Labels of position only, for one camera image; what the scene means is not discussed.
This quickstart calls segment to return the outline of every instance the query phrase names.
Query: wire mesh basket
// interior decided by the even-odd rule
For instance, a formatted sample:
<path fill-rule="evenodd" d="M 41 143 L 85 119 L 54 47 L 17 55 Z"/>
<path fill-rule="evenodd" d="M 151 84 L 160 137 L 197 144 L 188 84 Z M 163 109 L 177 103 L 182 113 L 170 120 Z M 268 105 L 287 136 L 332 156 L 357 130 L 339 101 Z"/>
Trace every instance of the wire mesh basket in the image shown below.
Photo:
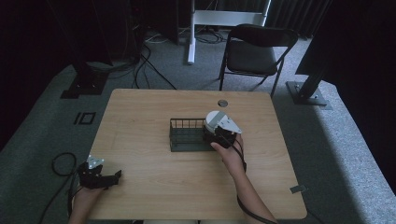
<path fill-rule="evenodd" d="M 170 119 L 171 151 L 213 151 L 204 140 L 205 119 Z"/>

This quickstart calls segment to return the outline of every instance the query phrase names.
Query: chair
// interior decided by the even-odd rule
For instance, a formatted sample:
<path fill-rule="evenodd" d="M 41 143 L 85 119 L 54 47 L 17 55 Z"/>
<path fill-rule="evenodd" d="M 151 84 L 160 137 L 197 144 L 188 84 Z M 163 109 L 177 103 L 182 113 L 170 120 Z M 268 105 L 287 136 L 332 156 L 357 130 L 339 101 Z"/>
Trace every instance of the chair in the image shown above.
<path fill-rule="evenodd" d="M 252 24 L 235 26 L 227 38 L 219 73 L 219 90 L 222 91 L 225 74 L 262 77 L 259 85 L 269 76 L 276 74 L 271 91 L 271 97 L 273 97 L 285 56 L 297 40 L 298 35 L 289 29 Z M 276 59 L 274 47 L 285 47 L 279 59 Z"/>

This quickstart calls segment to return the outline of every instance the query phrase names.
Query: person's right hand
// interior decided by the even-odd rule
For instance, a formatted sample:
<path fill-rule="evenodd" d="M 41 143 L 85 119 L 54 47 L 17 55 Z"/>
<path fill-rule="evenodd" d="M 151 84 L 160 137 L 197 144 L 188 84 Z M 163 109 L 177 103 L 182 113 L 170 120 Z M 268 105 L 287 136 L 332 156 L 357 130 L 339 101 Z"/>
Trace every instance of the person's right hand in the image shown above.
<path fill-rule="evenodd" d="M 215 142 L 212 142 L 210 145 L 220 154 L 231 176 L 245 173 L 243 162 L 239 157 L 238 153 L 232 147 L 224 148 Z M 243 154 L 241 147 L 243 147 L 244 142 L 242 140 L 242 136 L 240 133 L 236 135 L 235 142 L 233 143 L 233 145 L 235 146 L 236 149 L 239 150 L 239 152 Z"/>

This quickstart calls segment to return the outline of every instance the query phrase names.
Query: wooden table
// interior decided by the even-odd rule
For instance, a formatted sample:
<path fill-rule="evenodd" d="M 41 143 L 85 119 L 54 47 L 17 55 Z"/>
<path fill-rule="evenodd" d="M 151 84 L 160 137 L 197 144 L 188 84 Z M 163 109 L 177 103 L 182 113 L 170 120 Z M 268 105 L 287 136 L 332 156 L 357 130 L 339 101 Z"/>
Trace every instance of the wooden table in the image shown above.
<path fill-rule="evenodd" d="M 226 100 L 226 107 L 218 106 Z M 306 210 L 271 98 L 264 92 L 114 90 L 92 145 L 103 175 L 122 170 L 92 219 L 242 219 L 215 151 L 171 152 L 169 120 L 222 110 L 242 129 L 247 175 L 276 218 Z"/>

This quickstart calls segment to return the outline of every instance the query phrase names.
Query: chair seat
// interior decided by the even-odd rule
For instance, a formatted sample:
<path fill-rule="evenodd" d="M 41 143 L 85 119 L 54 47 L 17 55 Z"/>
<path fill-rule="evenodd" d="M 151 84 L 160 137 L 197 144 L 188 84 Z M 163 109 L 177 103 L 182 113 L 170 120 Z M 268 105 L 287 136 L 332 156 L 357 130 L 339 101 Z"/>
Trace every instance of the chair seat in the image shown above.
<path fill-rule="evenodd" d="M 277 72 L 273 48 L 260 48 L 243 41 L 231 41 L 227 67 L 233 72 L 271 76 Z"/>

